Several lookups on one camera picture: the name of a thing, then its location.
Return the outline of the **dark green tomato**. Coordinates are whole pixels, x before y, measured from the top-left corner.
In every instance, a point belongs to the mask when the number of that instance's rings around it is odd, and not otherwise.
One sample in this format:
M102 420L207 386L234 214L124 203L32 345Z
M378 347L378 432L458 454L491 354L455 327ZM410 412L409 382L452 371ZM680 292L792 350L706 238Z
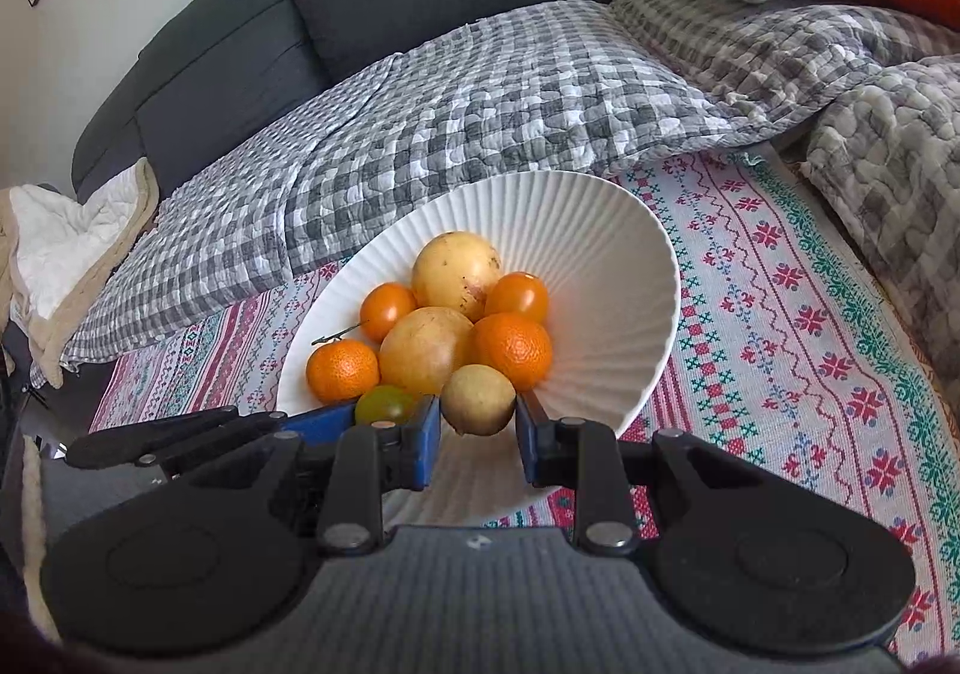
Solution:
M395 385L377 385L363 393L356 401L353 419L355 424L374 426L376 422L391 422L402 426L415 411L416 399Z

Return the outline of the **orange mandarin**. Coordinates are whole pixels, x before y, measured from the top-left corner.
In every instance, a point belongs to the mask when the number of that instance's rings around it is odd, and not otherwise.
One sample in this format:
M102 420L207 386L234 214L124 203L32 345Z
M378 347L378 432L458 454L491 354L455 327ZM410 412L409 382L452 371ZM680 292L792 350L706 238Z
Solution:
M379 360L370 346L356 339L326 342L309 356L304 378L320 403L342 403L379 383Z
M503 374L518 392L537 387L553 362L553 344L544 325L526 315L503 312L473 325L469 359Z

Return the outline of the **small tan longan fruit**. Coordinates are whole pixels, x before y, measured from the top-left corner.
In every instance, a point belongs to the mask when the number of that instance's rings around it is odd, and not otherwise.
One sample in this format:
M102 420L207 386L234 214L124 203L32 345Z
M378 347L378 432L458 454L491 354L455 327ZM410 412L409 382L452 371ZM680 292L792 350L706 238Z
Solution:
M441 413L460 435L491 437L514 414L516 390L501 372L482 364L462 365L441 393Z

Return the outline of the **large yellow passion fruit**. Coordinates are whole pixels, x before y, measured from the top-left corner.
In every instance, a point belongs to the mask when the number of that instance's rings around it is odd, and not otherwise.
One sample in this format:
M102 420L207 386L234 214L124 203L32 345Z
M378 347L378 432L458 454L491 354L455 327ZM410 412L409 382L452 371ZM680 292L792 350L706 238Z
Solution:
M448 307L421 307L401 318L379 348L381 381L414 395L439 395L466 362L473 323Z

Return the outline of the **orange tomato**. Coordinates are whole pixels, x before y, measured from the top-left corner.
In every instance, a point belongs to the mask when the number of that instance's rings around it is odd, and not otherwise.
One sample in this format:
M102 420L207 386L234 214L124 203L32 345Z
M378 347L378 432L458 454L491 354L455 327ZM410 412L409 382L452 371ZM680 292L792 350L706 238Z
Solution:
M488 293L485 314L524 315L537 323L547 320L550 294L544 282L527 271L501 276Z
M375 287L359 307L359 329L370 341L379 344L395 324L418 307L410 287L400 282L384 282Z

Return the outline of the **white ribbed plate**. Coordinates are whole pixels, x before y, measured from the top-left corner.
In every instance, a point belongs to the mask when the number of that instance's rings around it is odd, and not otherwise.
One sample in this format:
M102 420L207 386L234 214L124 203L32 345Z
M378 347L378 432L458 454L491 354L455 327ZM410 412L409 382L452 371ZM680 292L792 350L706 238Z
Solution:
M506 270L550 294L550 375L535 396L553 419L597 420L624 434L669 359L679 323L674 247L651 209L620 185L574 172L519 172L459 186L364 245L320 291L278 382L277 410L317 408L304 380L314 339L351 330L363 297L404 281L433 237L475 232Z

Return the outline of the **patterned red green tablecloth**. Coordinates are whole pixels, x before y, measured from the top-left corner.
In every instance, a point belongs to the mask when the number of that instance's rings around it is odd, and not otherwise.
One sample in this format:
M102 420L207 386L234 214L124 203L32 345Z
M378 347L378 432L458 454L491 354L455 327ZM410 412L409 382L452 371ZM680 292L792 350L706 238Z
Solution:
M674 351L630 437L679 427L874 518L918 575L895 653L955 651L955 422L877 282L781 164L679 156L622 185L682 276Z

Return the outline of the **white beige folded blanket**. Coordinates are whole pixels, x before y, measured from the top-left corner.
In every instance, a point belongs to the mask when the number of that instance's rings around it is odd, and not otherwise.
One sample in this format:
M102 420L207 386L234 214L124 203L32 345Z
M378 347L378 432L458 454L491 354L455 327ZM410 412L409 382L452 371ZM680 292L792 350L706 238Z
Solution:
M3 190L2 321L20 326L26 367L52 387L64 385L67 342L158 204L160 187L145 158L83 203L39 185Z

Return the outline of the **grey white checkered quilt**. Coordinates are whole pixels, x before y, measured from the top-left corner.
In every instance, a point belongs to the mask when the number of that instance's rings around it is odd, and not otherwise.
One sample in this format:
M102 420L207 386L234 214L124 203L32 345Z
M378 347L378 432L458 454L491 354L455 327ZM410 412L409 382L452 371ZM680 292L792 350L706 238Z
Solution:
M912 14L812 0L550 2L389 55L164 198L62 357L103 364L365 243L466 183L607 177L771 140L877 71L957 52Z

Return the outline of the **beige grey patterned blanket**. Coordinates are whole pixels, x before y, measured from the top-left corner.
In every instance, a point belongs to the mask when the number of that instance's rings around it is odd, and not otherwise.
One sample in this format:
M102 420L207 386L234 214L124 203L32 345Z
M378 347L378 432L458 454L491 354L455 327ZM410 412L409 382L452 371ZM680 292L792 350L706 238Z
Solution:
M958 406L958 60L885 68L812 131L804 174L843 221Z

